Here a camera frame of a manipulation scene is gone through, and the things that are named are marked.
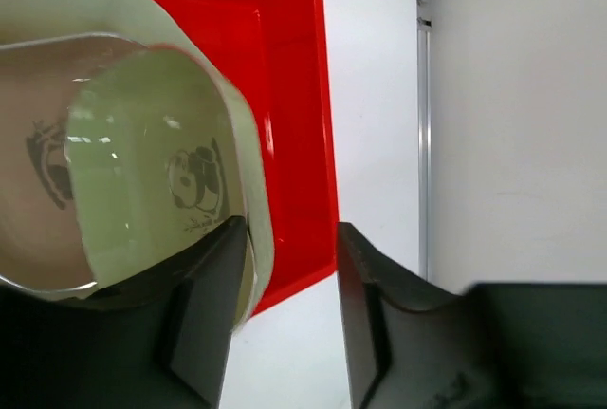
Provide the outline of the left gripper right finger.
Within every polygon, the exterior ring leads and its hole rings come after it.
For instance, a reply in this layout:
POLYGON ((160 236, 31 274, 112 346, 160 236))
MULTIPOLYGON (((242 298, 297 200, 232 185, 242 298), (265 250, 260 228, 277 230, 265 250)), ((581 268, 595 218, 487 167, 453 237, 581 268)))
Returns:
POLYGON ((355 408, 602 408, 606 287, 439 288, 349 223, 337 270, 355 408))

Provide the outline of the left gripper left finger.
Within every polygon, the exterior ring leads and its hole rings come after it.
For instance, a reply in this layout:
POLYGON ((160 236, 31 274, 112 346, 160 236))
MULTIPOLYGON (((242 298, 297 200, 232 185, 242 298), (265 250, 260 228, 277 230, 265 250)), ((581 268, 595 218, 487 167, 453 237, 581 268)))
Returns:
POLYGON ((216 407, 247 244, 234 216, 84 300, 2 288, 2 406, 216 407))

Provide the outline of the pink square plate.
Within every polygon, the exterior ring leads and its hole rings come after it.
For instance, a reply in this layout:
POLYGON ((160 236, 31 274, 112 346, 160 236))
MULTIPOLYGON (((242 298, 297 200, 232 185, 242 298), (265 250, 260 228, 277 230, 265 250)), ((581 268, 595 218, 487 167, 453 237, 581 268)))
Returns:
POLYGON ((54 300, 94 291, 65 157, 68 107, 92 75, 142 49, 109 33, 2 46, 2 285, 54 300))

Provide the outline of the green square plate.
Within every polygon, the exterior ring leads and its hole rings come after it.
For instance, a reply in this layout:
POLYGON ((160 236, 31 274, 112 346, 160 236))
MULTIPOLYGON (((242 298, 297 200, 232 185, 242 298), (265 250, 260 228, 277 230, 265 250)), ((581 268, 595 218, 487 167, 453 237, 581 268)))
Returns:
POLYGON ((170 46, 127 55, 83 83, 65 152, 86 258, 99 288, 246 219, 234 322, 259 304, 274 240, 255 119, 209 63, 170 46))

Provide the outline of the green scalloped bowl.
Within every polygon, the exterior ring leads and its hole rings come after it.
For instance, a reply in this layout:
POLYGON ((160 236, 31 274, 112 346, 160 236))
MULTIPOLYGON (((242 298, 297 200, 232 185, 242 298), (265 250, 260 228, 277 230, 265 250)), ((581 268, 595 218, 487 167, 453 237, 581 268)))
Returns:
POLYGON ((154 0, 1 0, 1 43, 89 32, 115 33, 144 45, 205 56, 154 0))

